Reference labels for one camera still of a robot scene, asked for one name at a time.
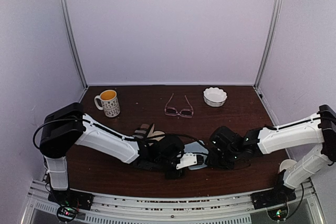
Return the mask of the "light blue cloth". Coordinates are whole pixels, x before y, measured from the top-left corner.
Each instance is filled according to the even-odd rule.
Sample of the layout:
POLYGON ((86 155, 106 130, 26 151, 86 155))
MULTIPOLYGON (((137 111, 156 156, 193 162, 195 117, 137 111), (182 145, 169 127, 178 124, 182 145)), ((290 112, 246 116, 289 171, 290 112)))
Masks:
MULTIPOLYGON (((198 144, 197 142, 191 142, 191 143, 186 144, 184 150, 186 153, 198 153, 198 154, 200 153, 200 155, 203 156, 204 160, 206 160, 207 158, 208 150, 204 148, 203 146, 201 146, 200 144, 198 144)), ((199 170, 199 169, 203 169, 206 167, 207 165, 203 163, 201 165, 190 166, 188 167, 188 169, 189 170, 199 170)))

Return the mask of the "black quilted glasses case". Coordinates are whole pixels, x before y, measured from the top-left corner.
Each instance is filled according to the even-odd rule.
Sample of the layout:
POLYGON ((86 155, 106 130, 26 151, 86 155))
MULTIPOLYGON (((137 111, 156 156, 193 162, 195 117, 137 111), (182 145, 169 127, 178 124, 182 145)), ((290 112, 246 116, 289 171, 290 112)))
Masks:
POLYGON ((147 134, 147 138, 153 137, 151 140, 160 141, 164 137, 165 132, 156 130, 155 124, 151 124, 147 134))

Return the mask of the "brown plaid glasses case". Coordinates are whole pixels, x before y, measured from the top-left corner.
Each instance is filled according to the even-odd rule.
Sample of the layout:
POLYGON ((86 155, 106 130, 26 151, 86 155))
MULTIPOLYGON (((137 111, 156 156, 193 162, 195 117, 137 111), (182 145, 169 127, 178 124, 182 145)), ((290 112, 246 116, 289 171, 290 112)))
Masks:
POLYGON ((144 123, 139 128, 135 129, 132 136, 134 138, 144 139, 148 136, 149 131, 150 125, 144 123))

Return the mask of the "pink frame sunglasses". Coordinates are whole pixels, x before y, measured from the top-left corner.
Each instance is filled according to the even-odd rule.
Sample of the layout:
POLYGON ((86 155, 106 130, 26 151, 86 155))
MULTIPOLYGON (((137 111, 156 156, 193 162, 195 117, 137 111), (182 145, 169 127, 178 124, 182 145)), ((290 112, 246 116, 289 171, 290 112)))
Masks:
POLYGON ((184 96, 184 101, 186 102, 186 105, 180 108, 170 105, 173 98, 174 98, 174 93, 171 94, 170 98, 165 104, 164 114, 167 116, 179 116, 182 118, 192 118, 194 115, 194 108, 191 105, 187 95, 184 96))

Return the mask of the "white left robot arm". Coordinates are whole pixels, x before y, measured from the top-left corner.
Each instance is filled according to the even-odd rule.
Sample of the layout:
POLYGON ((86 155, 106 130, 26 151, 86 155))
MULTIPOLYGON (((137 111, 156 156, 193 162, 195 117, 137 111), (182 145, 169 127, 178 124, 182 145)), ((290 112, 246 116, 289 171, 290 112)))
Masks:
POLYGON ((119 133, 84 113, 80 103, 72 103, 46 116, 36 132, 40 150, 47 164, 50 185, 58 200, 71 205, 76 197, 69 189, 66 154, 73 145, 82 145, 117 158, 125 164, 165 173, 167 179, 184 174, 177 166, 184 155, 184 144, 176 135, 160 132, 155 136, 154 124, 142 124, 132 136, 119 133))

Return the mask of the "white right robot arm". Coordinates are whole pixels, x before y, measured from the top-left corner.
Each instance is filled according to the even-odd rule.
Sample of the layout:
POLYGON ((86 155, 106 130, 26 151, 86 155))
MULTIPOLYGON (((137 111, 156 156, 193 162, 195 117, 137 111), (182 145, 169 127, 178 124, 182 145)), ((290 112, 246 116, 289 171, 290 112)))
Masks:
POLYGON ((321 168, 335 163, 335 111, 321 105, 307 118, 279 126, 252 129, 244 136, 226 126, 217 128, 210 137, 214 145, 205 163, 209 167, 233 169, 240 159, 268 155, 278 150, 314 144, 300 161, 281 173, 280 184, 269 192, 272 203, 279 204, 304 180, 321 168))

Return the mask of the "white fluted ceramic bowl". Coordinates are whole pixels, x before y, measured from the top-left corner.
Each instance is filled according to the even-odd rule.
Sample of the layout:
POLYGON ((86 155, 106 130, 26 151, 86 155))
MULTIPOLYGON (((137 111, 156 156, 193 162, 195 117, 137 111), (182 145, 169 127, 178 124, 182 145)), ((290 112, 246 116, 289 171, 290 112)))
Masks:
POLYGON ((226 102, 227 93, 218 87, 210 87, 203 91, 203 99, 208 106, 218 108, 226 102))

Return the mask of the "white paper cup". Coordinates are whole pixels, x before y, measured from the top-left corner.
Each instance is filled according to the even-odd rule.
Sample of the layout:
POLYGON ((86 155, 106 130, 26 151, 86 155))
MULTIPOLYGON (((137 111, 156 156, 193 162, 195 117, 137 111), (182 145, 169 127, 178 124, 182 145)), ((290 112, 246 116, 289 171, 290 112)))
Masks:
POLYGON ((286 159, 282 161, 279 165, 278 173, 281 173, 283 170, 289 169, 291 166, 295 165, 297 162, 293 159, 286 159))

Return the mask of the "white floral mug yellow inside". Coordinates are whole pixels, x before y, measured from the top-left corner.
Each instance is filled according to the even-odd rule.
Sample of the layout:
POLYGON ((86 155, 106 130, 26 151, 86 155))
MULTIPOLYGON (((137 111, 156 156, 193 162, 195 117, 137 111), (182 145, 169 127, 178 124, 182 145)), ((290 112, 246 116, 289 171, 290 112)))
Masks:
POLYGON ((94 98, 94 103, 108 118, 117 117, 121 112, 117 92, 114 90, 103 91, 94 98))

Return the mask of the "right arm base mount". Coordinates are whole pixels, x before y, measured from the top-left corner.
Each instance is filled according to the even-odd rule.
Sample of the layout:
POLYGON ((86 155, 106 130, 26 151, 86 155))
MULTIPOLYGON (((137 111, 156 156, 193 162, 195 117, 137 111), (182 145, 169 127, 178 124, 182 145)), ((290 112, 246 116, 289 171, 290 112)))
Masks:
POLYGON ((288 202, 296 198, 293 190, 270 189, 251 194, 254 209, 266 209, 268 217, 276 222, 285 221, 289 217, 288 202))

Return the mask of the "front aluminium rail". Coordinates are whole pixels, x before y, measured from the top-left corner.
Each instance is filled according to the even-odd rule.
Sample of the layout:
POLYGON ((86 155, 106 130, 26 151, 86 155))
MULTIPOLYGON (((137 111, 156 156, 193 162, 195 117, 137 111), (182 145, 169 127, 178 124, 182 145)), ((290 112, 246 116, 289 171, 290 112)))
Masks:
MULTIPOLYGON (((90 210, 79 210, 70 223, 327 223, 314 187, 304 183, 296 190, 296 199, 283 205, 256 209, 252 191, 240 194, 191 198, 144 198, 93 194, 90 210), (274 221, 269 213, 289 208, 292 215, 284 222, 274 221)), ((26 207, 19 223, 62 223, 56 217, 57 203, 48 201, 44 184, 30 186, 26 207)))

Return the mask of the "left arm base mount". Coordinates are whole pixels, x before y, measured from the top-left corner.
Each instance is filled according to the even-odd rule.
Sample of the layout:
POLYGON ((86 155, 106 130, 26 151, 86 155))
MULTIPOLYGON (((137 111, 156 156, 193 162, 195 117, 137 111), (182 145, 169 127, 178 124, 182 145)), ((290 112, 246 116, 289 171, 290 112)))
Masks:
POLYGON ((56 217, 59 221, 68 223, 77 217, 79 210, 90 210, 93 203, 93 194, 75 190, 51 190, 48 200, 56 203, 56 217))

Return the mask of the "right aluminium frame post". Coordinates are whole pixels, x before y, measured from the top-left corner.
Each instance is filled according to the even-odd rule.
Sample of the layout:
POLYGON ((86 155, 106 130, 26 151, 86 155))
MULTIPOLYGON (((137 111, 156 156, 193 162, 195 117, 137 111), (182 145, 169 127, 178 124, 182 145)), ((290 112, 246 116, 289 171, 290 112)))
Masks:
POLYGON ((256 90, 260 89, 261 80, 262 80, 263 74, 264 74, 265 69, 266 69, 267 60, 269 58, 272 43, 274 41, 274 37, 275 37, 275 33, 276 33, 276 26, 277 26, 277 22, 279 20, 282 3, 283 3, 283 0, 274 0, 274 4, 273 4, 273 8, 272 8, 272 15, 271 15, 269 29, 268 29, 268 34, 267 34, 267 38, 266 38, 266 43, 265 43, 265 47, 264 47, 264 50, 263 50, 261 62, 260 62, 260 65, 259 65, 257 77, 256 77, 256 80, 255 80, 255 83, 254 83, 254 88, 256 90))

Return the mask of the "aluminium frame post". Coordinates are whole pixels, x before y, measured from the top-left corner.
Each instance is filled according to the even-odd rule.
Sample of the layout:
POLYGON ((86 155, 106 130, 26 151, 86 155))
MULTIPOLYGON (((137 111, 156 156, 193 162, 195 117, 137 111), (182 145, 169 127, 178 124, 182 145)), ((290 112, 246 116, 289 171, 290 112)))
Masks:
POLYGON ((262 80, 263 74, 264 74, 265 69, 266 69, 267 60, 269 58, 272 43, 274 41, 274 37, 275 37, 275 33, 276 33, 276 26, 277 26, 277 22, 279 20, 282 3, 283 3, 283 0, 274 0, 274 4, 273 4, 273 8, 272 8, 272 15, 271 15, 269 29, 268 29, 268 34, 267 34, 267 38, 266 38, 266 43, 265 43, 265 47, 264 47, 264 50, 263 50, 261 62, 260 62, 260 65, 259 65, 257 77, 256 77, 256 80, 255 80, 255 83, 254 83, 254 88, 256 90, 260 89, 261 80, 262 80))
POLYGON ((83 72, 83 68, 82 68, 82 65, 79 59, 78 50, 77 50, 75 37, 74 37, 74 32, 73 32, 72 25, 71 25, 67 0, 60 0, 60 5, 61 5, 62 15, 63 15, 64 23, 65 23, 66 35, 67 35, 71 55, 75 63, 75 68, 79 76, 82 87, 86 89, 88 87, 88 84, 87 84, 87 81, 86 81, 86 78, 83 72))

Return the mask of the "left aluminium frame post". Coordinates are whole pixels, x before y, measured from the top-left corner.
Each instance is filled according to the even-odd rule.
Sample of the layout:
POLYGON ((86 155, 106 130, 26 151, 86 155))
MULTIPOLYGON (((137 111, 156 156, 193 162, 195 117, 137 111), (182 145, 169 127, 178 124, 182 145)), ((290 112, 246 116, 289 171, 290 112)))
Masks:
POLYGON ((62 15, 63 15, 64 23, 65 23, 66 35, 67 35, 71 55, 75 63, 75 68, 79 76, 82 87, 86 89, 88 87, 88 84, 87 84, 87 81, 86 81, 86 78, 83 72, 83 68, 82 68, 82 65, 79 59, 78 50, 77 50, 75 37, 74 37, 74 32, 73 32, 72 25, 71 25, 67 0, 60 0, 60 5, 61 5, 62 15))

